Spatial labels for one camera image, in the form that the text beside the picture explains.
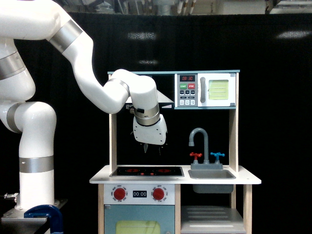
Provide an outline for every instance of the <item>stove knob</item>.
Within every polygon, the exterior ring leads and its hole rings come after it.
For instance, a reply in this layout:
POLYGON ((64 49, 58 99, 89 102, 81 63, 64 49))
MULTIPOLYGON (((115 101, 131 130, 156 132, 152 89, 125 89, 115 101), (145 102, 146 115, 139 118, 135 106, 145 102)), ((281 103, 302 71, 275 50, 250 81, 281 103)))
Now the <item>stove knob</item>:
POLYGON ((164 193, 164 191, 161 188, 157 188, 153 192, 153 197, 156 200, 162 200, 164 198, 164 196, 165 196, 165 193, 164 193))
POLYGON ((126 196, 126 191, 122 188, 118 188, 114 192, 114 198, 117 200, 123 200, 126 196))

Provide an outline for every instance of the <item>red faucet handle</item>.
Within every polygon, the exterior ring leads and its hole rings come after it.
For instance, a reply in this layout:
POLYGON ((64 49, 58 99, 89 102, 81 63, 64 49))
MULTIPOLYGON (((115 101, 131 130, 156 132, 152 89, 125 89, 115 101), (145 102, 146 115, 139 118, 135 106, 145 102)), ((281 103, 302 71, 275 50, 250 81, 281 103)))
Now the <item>red faucet handle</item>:
POLYGON ((194 156, 194 160, 197 160, 197 157, 202 157, 203 154, 197 154, 197 153, 191 152, 191 153, 190 153, 190 156, 191 156, 191 157, 194 156))

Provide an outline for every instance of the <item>blue faucet handle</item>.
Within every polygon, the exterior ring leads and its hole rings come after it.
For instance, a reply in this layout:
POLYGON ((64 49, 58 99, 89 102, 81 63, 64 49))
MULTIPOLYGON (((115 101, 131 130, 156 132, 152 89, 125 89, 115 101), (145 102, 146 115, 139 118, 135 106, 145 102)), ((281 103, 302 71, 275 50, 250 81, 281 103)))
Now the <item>blue faucet handle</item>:
POLYGON ((212 152, 211 152, 210 155, 215 156, 215 159, 216 159, 216 160, 219 160, 219 156, 222 156, 222 157, 225 156, 225 154, 222 154, 222 153, 220 153, 220 152, 219 152, 219 153, 212 153, 212 152))

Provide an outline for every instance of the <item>toy microwave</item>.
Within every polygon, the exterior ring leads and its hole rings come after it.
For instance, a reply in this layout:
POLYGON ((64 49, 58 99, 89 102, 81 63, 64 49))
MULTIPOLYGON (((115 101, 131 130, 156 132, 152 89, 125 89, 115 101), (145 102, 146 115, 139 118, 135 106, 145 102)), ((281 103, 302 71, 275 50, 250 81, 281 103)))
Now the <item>toy microwave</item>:
POLYGON ((236 71, 175 74, 175 107, 235 107, 237 76, 236 71))

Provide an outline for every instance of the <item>oven window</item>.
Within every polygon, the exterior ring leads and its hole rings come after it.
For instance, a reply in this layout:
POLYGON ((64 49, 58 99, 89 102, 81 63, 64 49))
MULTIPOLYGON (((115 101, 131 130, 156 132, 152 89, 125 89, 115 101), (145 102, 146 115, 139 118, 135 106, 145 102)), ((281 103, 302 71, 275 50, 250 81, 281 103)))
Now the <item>oven window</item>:
POLYGON ((229 80, 209 81, 209 100, 229 99, 229 80))
POLYGON ((157 221, 120 220, 116 223, 116 234, 160 234, 157 221))

